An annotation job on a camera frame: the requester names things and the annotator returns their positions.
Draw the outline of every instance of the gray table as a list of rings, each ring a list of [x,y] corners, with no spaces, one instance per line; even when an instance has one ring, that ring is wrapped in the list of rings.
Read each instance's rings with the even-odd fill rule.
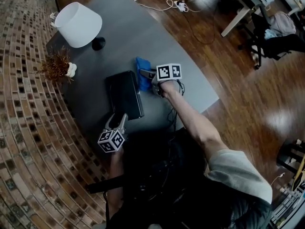
[[[63,85],[63,93],[82,131],[93,144],[111,112],[104,80],[127,70],[136,73],[137,56],[149,60],[152,66],[180,63],[185,99],[200,113],[218,100],[205,76],[179,43],[135,1],[92,0],[87,7],[102,17],[99,36],[106,39],[105,47],[94,51],[90,43],[82,48],[71,48],[58,32],[47,48],[60,49],[64,45],[70,49],[71,62],[77,65],[77,71],[74,81]],[[127,133],[168,125],[166,117],[171,107],[167,100],[151,92],[141,92],[141,100],[145,116],[128,121]],[[180,127],[182,123],[178,121],[177,128]]]

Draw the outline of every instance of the hand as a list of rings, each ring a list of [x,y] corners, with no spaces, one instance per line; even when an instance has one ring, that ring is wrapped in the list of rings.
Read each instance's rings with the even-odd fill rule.
[[[175,88],[174,81],[171,81],[171,80],[160,82],[160,87],[163,90],[163,96],[166,98],[168,98],[169,95],[171,95],[177,91]]]

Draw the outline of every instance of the gray bag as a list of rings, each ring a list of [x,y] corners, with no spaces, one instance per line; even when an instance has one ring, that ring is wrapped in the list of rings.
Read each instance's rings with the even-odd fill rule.
[[[276,35],[279,36],[288,36],[290,34],[295,34],[295,24],[292,19],[280,11],[277,12],[274,16],[270,18],[270,29],[273,30]]]

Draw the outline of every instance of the black lamp base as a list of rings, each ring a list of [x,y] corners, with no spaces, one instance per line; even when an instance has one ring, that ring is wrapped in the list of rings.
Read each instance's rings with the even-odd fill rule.
[[[92,49],[95,51],[101,50],[106,44],[106,40],[103,37],[96,37],[92,40]]]

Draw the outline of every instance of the gray sleeve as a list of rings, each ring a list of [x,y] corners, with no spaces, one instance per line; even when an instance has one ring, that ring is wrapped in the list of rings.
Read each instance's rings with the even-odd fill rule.
[[[246,194],[272,202],[272,188],[242,151],[224,149],[209,161],[207,177]]]

